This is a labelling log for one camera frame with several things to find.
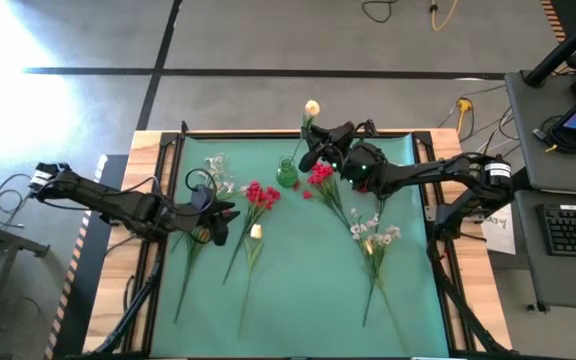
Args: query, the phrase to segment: black floor stripe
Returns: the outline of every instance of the black floor stripe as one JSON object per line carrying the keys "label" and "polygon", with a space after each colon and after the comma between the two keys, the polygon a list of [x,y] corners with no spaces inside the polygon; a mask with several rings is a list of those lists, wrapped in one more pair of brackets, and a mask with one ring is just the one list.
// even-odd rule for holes
{"label": "black floor stripe", "polygon": [[166,57],[168,57],[170,42],[172,41],[172,35],[175,32],[175,22],[177,21],[177,14],[179,14],[181,2],[182,0],[175,0],[172,3],[170,16],[168,16],[168,23],[166,23],[166,30],[164,31],[164,37],[161,39],[161,46],[159,47],[159,53],[157,54],[154,73],[150,78],[148,91],[146,91],[144,103],[141,107],[141,113],[139,114],[139,121],[137,121],[137,131],[148,129],[150,113],[152,112],[152,106],[155,103],[155,96],[157,96],[157,88],[159,87],[159,80],[161,79],[160,73],[166,65]]}
{"label": "black floor stripe", "polygon": [[354,79],[503,80],[505,73],[287,69],[163,69],[163,76],[303,77]]}
{"label": "black floor stripe", "polygon": [[149,68],[28,67],[25,74],[39,75],[152,75]]}

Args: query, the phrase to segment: white label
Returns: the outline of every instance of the white label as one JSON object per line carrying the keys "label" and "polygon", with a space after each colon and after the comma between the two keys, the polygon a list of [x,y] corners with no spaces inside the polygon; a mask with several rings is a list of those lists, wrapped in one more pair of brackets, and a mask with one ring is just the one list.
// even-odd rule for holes
{"label": "white label", "polygon": [[486,170],[486,171],[488,171],[488,170],[506,170],[506,171],[510,172],[510,166],[508,166],[506,164],[494,163],[494,164],[488,164],[488,165],[484,166],[484,170]]}
{"label": "white label", "polygon": [[50,174],[37,170],[35,171],[35,174],[33,175],[30,182],[39,185],[46,185],[48,179],[50,179]]}
{"label": "white label", "polygon": [[506,170],[492,170],[490,171],[491,176],[505,176],[510,177],[510,171]]}
{"label": "white label", "polygon": [[576,205],[560,205],[561,210],[576,210]]}

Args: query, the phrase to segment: wooden table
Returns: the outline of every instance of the wooden table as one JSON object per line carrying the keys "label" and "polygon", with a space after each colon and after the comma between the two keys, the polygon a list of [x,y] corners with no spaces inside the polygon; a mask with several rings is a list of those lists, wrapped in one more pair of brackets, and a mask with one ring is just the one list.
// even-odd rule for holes
{"label": "wooden table", "polygon": [[[450,158],[461,153],[459,139],[454,129],[419,129],[420,131],[430,131],[433,139],[433,147],[436,158]],[[190,131],[189,135],[206,132],[246,132],[246,131]],[[291,130],[273,130],[268,132],[294,132]],[[151,176],[155,172],[155,163],[159,150],[160,131],[138,131],[135,133],[130,149],[128,165],[123,181],[123,189],[134,186],[143,179]],[[172,155],[166,157],[164,175],[162,177],[162,188],[167,188],[168,174],[171,171]],[[139,191],[150,191],[150,184],[138,188]],[[442,184],[446,202],[451,202],[457,198],[465,189],[461,184],[445,182]],[[481,227],[473,223],[464,223],[462,232],[482,236]],[[125,228],[113,229],[108,246],[112,246],[129,236]],[[124,288],[128,278],[133,275],[139,255],[140,243],[138,241],[129,242],[116,248],[108,254],[105,259],[97,296],[88,327],[84,350],[90,351],[100,345],[106,336],[112,331],[119,321],[123,309],[122,301]],[[457,259],[460,266],[466,299],[471,309],[475,312],[484,327],[494,336],[494,338],[506,348],[511,348],[510,337],[506,328],[506,321],[501,308],[497,287],[493,277],[492,268],[488,259],[486,245],[479,240],[462,237],[455,241]],[[149,252],[154,257],[155,251]],[[133,346],[139,347],[143,334],[145,309],[147,303],[142,307],[137,319],[137,326]],[[450,314],[455,329],[455,338],[458,348],[464,348],[463,333],[457,311],[450,304]]]}

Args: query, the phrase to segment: small vase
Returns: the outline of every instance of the small vase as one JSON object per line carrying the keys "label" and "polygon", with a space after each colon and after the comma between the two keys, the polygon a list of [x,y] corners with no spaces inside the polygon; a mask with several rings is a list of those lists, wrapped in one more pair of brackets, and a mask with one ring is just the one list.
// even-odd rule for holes
{"label": "small vase", "polygon": [[294,160],[289,156],[284,156],[279,159],[279,168],[277,169],[277,182],[279,185],[290,188],[293,187],[298,180],[299,175],[297,174]]}

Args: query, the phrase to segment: yellow cable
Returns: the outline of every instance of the yellow cable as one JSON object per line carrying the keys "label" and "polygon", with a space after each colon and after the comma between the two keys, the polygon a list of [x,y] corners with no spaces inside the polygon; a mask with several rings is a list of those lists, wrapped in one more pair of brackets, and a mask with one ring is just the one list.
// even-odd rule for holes
{"label": "yellow cable", "polygon": [[[441,29],[443,29],[444,26],[446,26],[446,24],[448,24],[448,21],[450,21],[450,18],[452,18],[453,12],[455,12],[455,8],[457,7],[458,2],[459,2],[459,0],[454,0],[454,2],[452,3],[452,7],[450,8],[450,11],[448,12],[448,16],[446,16],[446,20],[444,20],[444,22],[439,27],[437,27],[437,25],[435,24],[436,23],[435,18],[436,18],[437,11],[432,12],[431,18],[432,18],[432,29],[433,30],[441,31]],[[436,0],[432,0],[432,5],[437,5]]]}
{"label": "yellow cable", "polygon": [[459,111],[459,122],[457,123],[457,136],[461,134],[461,124],[463,123],[465,113],[466,113],[465,111]]}

